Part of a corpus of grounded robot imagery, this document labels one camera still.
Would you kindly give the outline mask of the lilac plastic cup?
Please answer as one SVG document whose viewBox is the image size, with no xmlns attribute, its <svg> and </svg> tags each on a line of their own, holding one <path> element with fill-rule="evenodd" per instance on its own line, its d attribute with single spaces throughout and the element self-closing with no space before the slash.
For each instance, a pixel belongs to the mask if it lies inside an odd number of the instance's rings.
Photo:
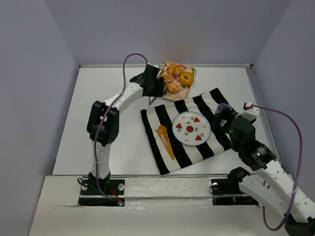
<svg viewBox="0 0 315 236">
<path fill-rule="evenodd" d="M 216 108 L 215 114 L 222 112 L 224 109 L 228 109 L 228 110 L 232 111 L 232 108 L 228 104 L 220 103 Z"/>
</svg>

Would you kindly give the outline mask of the metal serving tongs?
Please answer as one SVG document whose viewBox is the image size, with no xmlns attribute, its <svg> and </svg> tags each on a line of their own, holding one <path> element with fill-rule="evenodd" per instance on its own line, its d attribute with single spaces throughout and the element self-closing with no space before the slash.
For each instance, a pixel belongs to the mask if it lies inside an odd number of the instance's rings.
<svg viewBox="0 0 315 236">
<path fill-rule="evenodd" d="M 159 72 L 157 74 L 157 79 L 160 77 L 160 75 L 163 73 L 163 69 L 160 68 L 159 69 Z M 149 99 L 148 99 L 148 105 L 151 106 L 155 101 L 156 101 L 157 97 L 150 97 L 149 96 Z"/>
</svg>

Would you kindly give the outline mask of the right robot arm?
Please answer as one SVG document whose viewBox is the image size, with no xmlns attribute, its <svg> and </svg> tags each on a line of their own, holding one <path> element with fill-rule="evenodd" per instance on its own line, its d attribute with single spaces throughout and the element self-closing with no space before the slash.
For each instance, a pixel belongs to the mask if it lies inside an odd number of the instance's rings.
<svg viewBox="0 0 315 236">
<path fill-rule="evenodd" d="M 298 187 L 301 170 L 303 139 L 299 137 L 299 158 L 296 174 L 290 177 L 282 168 L 278 158 L 255 137 L 255 119 L 262 106 L 246 103 L 244 112 L 239 114 L 223 108 L 214 116 L 211 126 L 219 128 L 230 137 L 232 149 L 241 161 L 264 183 L 260 184 L 244 168 L 238 167 L 225 179 L 211 188 L 222 195 L 229 190 L 245 193 L 282 217 L 282 221 L 271 231 L 284 227 L 290 236 L 313 236 L 315 234 L 315 203 Z"/>
</svg>

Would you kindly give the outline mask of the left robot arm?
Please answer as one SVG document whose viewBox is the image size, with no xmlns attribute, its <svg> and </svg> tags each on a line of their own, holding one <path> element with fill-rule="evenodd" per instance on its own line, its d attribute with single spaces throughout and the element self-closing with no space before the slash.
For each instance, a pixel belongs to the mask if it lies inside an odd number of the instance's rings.
<svg viewBox="0 0 315 236">
<path fill-rule="evenodd" d="M 87 132 L 93 144 L 93 164 L 89 183 L 104 195 L 110 184 L 109 157 L 111 144 L 119 134 L 120 115 L 142 97 L 163 96 L 164 80 L 158 65 L 146 64 L 144 72 L 124 81 L 123 90 L 104 102 L 93 103 Z"/>
</svg>

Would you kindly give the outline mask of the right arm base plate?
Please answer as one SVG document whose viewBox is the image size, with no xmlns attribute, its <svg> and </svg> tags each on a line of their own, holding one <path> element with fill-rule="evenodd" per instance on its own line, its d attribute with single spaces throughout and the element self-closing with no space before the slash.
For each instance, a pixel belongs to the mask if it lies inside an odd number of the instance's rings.
<svg viewBox="0 0 315 236">
<path fill-rule="evenodd" d="M 214 206 L 258 206 L 253 197 L 243 193 L 239 186 L 228 178 L 211 180 L 209 192 L 213 196 Z"/>
</svg>

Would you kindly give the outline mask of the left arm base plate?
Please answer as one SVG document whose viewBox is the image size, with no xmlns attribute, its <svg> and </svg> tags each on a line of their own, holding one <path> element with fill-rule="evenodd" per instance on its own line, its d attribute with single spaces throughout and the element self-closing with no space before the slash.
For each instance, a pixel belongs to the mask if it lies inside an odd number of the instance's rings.
<svg viewBox="0 0 315 236">
<path fill-rule="evenodd" d="M 104 194 L 99 191 L 95 183 L 87 178 L 78 178 L 80 194 L 78 205 L 83 207 L 124 207 L 125 206 L 125 180 L 110 179 L 109 186 Z"/>
</svg>

